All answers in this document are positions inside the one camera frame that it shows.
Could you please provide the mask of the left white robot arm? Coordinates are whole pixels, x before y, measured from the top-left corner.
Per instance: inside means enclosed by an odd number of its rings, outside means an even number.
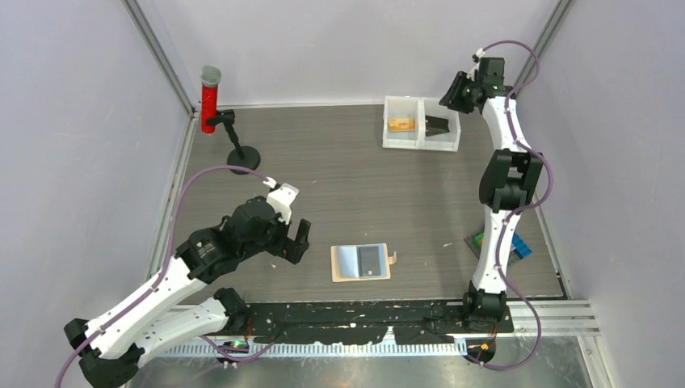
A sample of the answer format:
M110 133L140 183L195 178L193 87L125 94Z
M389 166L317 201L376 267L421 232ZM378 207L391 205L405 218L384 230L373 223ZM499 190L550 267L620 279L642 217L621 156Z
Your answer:
M288 237L294 188L256 196L217 226L193 232L165 266L126 299L89 321L75 318L65 334L93 387L120 387L161 352L196 336L224 330L241 333L249 309L232 289L218 289L200 306L166 317L185 298L259 253L300 262L309 248L310 222L302 219Z

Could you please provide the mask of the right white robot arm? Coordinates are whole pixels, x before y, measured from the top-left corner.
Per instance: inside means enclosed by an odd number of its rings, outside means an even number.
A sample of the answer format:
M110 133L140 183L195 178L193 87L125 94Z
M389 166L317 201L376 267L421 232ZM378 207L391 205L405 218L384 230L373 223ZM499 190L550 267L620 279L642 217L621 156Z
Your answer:
M483 57L469 72L460 71L439 101L461 113L478 111L485 120L494 152L481 177L479 201L485 226L477 269L464 294L461 321L470 331L483 331L506 313L506 271L521 210L530 205L543 169L523 135L515 89L504 82L505 61Z

